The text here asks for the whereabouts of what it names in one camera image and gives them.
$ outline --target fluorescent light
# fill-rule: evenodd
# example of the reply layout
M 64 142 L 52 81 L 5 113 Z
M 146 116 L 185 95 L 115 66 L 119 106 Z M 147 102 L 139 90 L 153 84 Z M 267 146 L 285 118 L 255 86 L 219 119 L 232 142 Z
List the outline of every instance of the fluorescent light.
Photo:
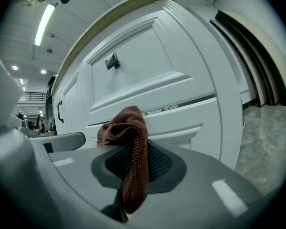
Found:
M 43 16 L 41 18 L 41 21 L 40 21 L 40 24 L 39 24 L 39 27 L 38 27 L 38 30 L 36 33 L 36 38 L 35 38 L 35 43 L 34 43 L 36 46 L 40 46 L 40 44 L 41 44 L 41 40 L 42 40 L 44 30 L 46 29 L 46 26 L 49 22 L 49 19 L 52 15 L 54 9 L 55 9 L 55 6 L 52 4 L 49 4 L 43 13 Z

